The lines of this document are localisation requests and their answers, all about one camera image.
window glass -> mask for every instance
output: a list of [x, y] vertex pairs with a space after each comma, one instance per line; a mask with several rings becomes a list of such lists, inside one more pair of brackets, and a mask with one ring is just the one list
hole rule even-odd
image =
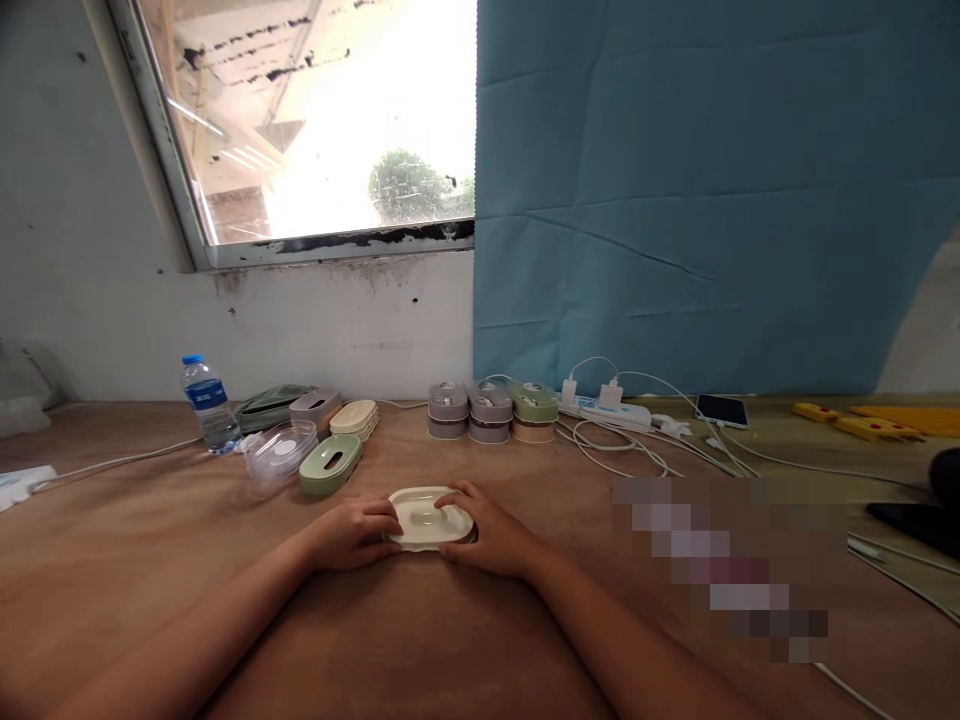
[[208, 245], [473, 217], [476, 0], [140, 0]]

white wall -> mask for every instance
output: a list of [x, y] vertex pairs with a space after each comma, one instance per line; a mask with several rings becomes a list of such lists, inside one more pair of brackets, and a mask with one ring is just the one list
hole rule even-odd
[[42, 341], [79, 397], [182, 398], [193, 352], [235, 398], [471, 377], [472, 252], [173, 272], [79, 0], [0, 6], [0, 97], [0, 336]]
[[877, 390], [960, 391], [960, 238], [944, 244], [933, 261]]

grey container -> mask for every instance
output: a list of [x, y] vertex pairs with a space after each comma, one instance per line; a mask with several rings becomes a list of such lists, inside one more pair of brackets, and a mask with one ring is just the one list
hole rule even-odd
[[470, 402], [470, 438], [485, 445], [499, 445], [510, 439], [513, 400], [503, 386], [489, 380], [467, 385]]
[[443, 382], [430, 388], [427, 421], [430, 437], [456, 440], [467, 431], [467, 391], [455, 382]]
[[337, 390], [320, 388], [294, 400], [290, 406], [291, 420], [308, 420], [317, 426], [317, 440], [330, 437], [330, 419], [343, 407]]

yellow tool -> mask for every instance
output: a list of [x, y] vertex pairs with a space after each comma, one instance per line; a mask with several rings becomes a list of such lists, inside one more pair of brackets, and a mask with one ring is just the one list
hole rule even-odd
[[863, 405], [850, 408], [857, 415], [882, 418], [891, 423], [916, 428], [931, 437], [960, 437], [960, 409], [874, 407]]
[[797, 415], [802, 415], [808, 420], [814, 422], [834, 423], [840, 419], [840, 413], [830, 408], [814, 405], [813, 403], [797, 403], [793, 406], [793, 411]]
[[842, 417], [837, 420], [837, 430], [843, 430], [864, 440], [875, 442], [923, 442], [919, 430], [893, 423], [883, 418]]

phone screen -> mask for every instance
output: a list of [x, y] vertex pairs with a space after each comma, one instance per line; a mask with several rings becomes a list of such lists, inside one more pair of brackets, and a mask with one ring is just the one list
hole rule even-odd
[[722, 420], [729, 425], [747, 426], [747, 408], [743, 400], [718, 395], [697, 395], [697, 410], [710, 420]]

